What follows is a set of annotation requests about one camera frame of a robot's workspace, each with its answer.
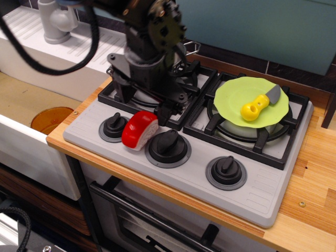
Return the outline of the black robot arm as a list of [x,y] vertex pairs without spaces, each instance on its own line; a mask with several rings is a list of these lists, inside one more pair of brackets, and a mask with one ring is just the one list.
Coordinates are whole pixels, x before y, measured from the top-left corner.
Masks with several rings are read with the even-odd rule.
[[110,54],[112,84],[122,103],[137,91],[159,103],[156,115],[165,126],[173,114],[182,113],[187,94],[176,82],[186,71],[182,41],[186,27],[175,1],[59,1],[67,7],[85,8],[95,22],[93,8],[124,21],[126,45],[123,55]]

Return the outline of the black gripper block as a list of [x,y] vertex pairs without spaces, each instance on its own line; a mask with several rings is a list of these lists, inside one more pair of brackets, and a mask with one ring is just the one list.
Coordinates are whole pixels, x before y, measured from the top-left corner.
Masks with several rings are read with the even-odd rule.
[[131,63],[131,77],[118,71],[112,76],[112,84],[120,101],[128,103],[139,90],[159,102],[156,108],[159,126],[178,127],[179,123],[171,122],[170,118],[185,110],[187,94],[170,73],[175,65],[175,53],[150,60],[144,60],[131,52],[124,55]]

